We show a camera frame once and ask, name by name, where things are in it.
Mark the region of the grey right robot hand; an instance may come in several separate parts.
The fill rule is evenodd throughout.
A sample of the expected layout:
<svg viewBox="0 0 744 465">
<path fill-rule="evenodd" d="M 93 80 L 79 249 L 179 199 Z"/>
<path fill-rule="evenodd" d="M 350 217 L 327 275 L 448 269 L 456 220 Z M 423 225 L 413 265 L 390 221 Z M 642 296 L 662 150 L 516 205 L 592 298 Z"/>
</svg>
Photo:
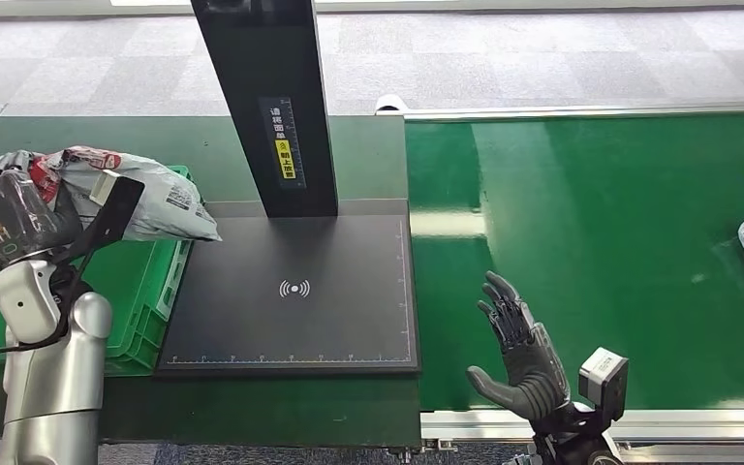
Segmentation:
<svg viewBox="0 0 744 465">
<path fill-rule="evenodd" d="M 544 325 L 501 275 L 489 270 L 481 290 L 490 298 L 478 308 L 487 317 L 501 352 L 508 380 L 495 381 L 482 368 L 466 370 L 471 386 L 485 399 L 531 422 L 570 402 L 563 365 Z"/>
</svg>

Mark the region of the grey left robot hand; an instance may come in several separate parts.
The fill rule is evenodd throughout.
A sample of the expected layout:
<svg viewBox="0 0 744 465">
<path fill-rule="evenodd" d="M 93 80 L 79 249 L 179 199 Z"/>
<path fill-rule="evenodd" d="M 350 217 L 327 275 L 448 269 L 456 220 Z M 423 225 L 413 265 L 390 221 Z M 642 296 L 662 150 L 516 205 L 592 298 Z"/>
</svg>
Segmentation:
<svg viewBox="0 0 744 465">
<path fill-rule="evenodd" d="M 18 150 L 0 156 L 0 269 L 50 248 L 66 247 L 83 231 L 69 190 L 57 174 L 38 187 L 31 177 L 41 156 Z"/>
</svg>

